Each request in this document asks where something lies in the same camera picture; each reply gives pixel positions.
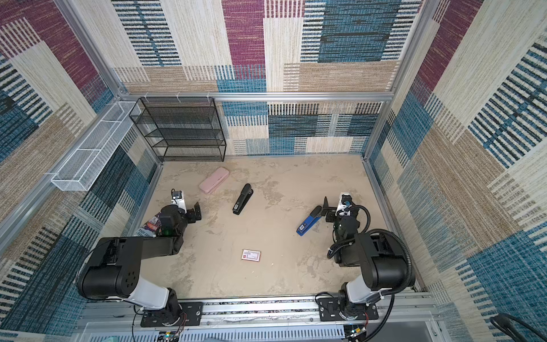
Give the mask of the blue stapler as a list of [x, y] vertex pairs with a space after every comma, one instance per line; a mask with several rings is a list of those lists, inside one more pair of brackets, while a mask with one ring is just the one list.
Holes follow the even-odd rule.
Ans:
[[299, 228], [296, 230], [296, 233], [299, 236], [305, 235], [306, 232], [308, 232], [309, 229], [312, 228], [312, 226], [315, 225], [316, 222], [318, 222], [322, 218], [322, 212], [322, 206], [316, 206], [309, 214], [309, 216], [307, 216], [307, 218], [301, 223]]

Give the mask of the black stapler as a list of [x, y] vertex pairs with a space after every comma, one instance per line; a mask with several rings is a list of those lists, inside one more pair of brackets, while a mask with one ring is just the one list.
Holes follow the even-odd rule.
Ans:
[[254, 191], [252, 189], [252, 186], [247, 183], [243, 188], [242, 191], [236, 200], [236, 203], [233, 206], [232, 212], [235, 215], [240, 215], [244, 207], [246, 206], [247, 202], [249, 202], [250, 198], [252, 197]]

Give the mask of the red white staple box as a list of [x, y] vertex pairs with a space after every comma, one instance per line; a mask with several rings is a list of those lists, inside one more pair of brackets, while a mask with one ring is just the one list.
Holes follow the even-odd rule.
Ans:
[[260, 251], [244, 249], [242, 251], [242, 260], [250, 262], [260, 262], [262, 253]]

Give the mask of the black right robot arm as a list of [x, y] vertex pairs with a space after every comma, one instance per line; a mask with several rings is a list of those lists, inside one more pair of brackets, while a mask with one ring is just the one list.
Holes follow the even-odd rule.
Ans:
[[324, 199], [321, 215], [333, 224], [333, 244], [327, 258], [340, 267], [357, 267], [360, 274], [344, 283], [336, 302], [325, 310], [337, 310], [344, 320], [377, 319], [375, 305], [415, 285], [410, 251], [395, 233], [372, 229], [369, 210], [343, 193], [336, 207]]

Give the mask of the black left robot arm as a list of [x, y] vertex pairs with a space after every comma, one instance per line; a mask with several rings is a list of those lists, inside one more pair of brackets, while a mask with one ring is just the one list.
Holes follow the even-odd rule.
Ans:
[[201, 219], [199, 203], [188, 210], [167, 205], [159, 213], [155, 237], [100, 239], [78, 275], [78, 293], [89, 300], [121, 300], [141, 307], [143, 328], [198, 326], [202, 302], [179, 302], [174, 289], [145, 279], [140, 269], [145, 259], [177, 255], [187, 226]]

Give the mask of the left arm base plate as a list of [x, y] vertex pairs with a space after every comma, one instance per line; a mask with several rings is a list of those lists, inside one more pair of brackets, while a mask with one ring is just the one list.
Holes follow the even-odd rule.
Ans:
[[203, 306], [203, 302], [180, 302], [173, 310], [144, 310], [140, 327], [199, 326], [202, 319]]

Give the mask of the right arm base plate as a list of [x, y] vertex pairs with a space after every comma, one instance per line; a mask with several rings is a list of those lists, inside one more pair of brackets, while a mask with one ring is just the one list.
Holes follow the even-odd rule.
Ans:
[[355, 304], [346, 299], [319, 296], [314, 299], [319, 307], [321, 321], [370, 321], [379, 319], [373, 305]]

